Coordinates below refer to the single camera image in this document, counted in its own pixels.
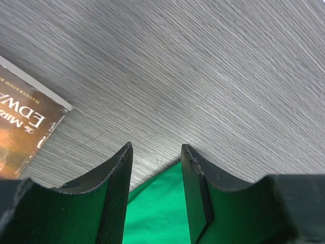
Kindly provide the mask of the brown book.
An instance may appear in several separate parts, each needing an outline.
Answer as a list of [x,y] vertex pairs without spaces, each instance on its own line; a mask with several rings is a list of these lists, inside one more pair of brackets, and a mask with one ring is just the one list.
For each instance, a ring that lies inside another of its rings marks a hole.
[[1,57],[1,179],[18,179],[71,104]]

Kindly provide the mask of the green t shirt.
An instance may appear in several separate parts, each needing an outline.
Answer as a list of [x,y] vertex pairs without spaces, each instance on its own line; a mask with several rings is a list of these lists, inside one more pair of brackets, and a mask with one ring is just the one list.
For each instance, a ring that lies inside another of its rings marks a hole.
[[123,243],[190,243],[180,162],[130,192]]

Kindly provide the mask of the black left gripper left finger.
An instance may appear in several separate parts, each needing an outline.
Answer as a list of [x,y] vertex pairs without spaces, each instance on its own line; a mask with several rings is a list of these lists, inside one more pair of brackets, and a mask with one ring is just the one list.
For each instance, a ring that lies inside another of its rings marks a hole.
[[133,147],[59,188],[1,180],[1,243],[122,243]]

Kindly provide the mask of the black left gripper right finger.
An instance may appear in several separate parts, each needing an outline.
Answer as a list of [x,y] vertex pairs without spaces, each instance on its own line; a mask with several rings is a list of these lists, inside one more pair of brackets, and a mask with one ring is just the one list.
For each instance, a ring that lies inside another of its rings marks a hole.
[[324,243],[324,175],[249,183],[182,145],[191,243]]

